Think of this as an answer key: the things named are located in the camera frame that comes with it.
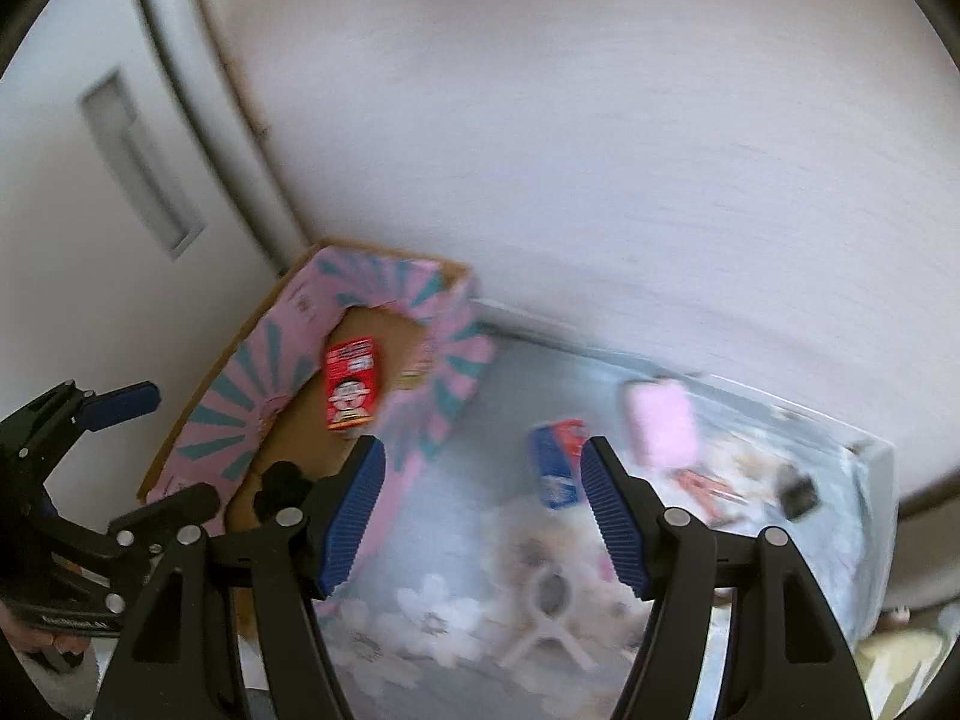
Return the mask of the person's left hand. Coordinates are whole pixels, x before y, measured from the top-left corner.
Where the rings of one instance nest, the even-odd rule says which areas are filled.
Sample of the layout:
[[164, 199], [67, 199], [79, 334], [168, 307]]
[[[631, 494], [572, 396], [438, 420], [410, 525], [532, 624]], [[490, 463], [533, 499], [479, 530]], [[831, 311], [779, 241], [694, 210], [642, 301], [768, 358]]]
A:
[[0, 608], [2, 632], [15, 652], [24, 653], [57, 673], [68, 673], [85, 660], [89, 640], [70, 634], [54, 634], [28, 626], [7, 608]]

